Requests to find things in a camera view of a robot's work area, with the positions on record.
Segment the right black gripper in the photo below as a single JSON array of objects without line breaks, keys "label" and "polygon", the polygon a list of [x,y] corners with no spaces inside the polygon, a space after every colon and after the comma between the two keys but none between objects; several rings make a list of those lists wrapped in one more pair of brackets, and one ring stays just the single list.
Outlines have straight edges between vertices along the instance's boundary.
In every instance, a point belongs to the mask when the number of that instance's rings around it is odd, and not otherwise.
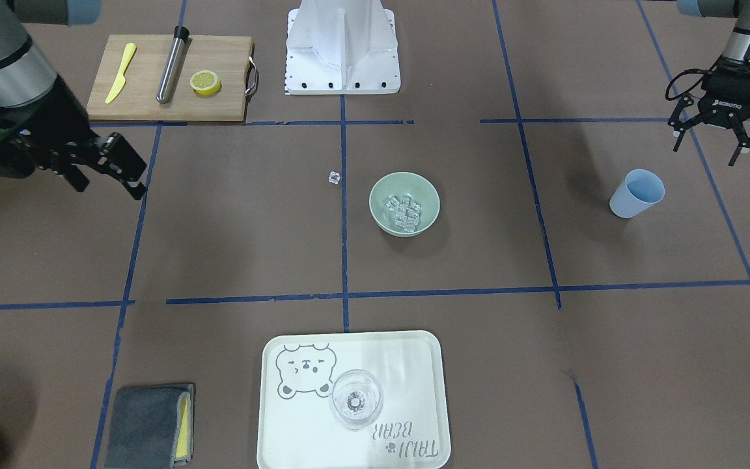
[{"label": "right black gripper", "polygon": [[119,181],[134,200],[146,191],[148,164],[120,133],[99,143],[89,117],[66,84],[20,107],[0,107],[0,177],[27,178],[50,169],[83,193],[89,179],[84,165]]}]

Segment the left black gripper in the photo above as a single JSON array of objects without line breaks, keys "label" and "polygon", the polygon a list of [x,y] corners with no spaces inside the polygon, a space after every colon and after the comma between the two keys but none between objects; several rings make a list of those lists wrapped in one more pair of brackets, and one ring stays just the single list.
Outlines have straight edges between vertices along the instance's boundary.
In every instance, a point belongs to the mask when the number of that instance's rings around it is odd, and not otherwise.
[{"label": "left black gripper", "polygon": [[675,99],[675,107],[669,118],[675,142],[673,152],[678,152],[688,131],[701,123],[733,130],[738,146],[727,164],[735,166],[738,157],[750,150],[750,136],[743,121],[750,118],[750,61],[738,61],[729,57],[718,57],[708,75],[701,80],[704,92],[699,99],[699,115],[684,119],[684,111],[695,104],[691,94],[681,94]]}]

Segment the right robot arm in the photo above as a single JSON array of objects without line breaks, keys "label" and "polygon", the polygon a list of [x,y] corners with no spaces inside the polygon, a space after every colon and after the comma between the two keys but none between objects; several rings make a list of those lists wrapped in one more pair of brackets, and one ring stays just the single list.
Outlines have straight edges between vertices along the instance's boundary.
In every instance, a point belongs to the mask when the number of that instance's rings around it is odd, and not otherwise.
[{"label": "right robot arm", "polygon": [[120,133],[99,137],[87,110],[25,29],[26,23],[89,25],[100,1],[0,1],[0,177],[48,170],[83,192],[87,167],[140,200],[146,162]]}]

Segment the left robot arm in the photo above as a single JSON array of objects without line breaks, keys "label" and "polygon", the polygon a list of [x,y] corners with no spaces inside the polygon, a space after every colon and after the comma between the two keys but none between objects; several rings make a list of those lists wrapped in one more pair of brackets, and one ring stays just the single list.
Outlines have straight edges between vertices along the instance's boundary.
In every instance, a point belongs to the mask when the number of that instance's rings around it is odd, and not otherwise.
[{"label": "left robot arm", "polygon": [[[750,1],[678,1],[683,15],[700,18],[734,18],[736,23],[720,56],[708,69],[688,69],[670,80],[665,90],[667,101],[676,106],[669,126],[676,138],[678,151],[686,133],[699,124],[732,130],[737,147],[729,160],[733,166],[742,152],[750,151]],[[691,94],[693,87],[670,95],[678,78],[697,75],[694,87],[702,97]]]}]

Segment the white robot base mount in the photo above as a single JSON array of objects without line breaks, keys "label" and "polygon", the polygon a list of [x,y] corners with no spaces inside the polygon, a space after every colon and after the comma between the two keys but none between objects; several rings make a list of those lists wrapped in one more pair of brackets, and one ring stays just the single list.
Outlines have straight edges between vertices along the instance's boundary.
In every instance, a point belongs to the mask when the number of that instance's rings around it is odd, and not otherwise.
[{"label": "white robot base mount", "polygon": [[284,92],[398,93],[395,15],[380,1],[303,1],[286,19]]}]

